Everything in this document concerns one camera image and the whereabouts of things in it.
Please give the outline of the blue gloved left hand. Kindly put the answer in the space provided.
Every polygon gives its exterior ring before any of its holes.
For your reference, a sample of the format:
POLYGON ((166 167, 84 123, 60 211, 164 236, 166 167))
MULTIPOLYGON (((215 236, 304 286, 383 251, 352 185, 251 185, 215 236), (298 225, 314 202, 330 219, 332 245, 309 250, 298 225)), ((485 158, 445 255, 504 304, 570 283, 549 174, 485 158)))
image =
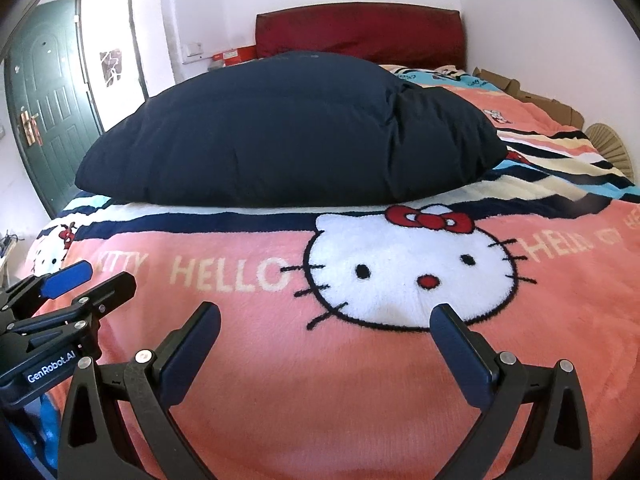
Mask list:
POLYGON ((22 451, 45 479, 58 478, 61 415, 50 394, 43 394, 9 414, 9 424, 22 451))

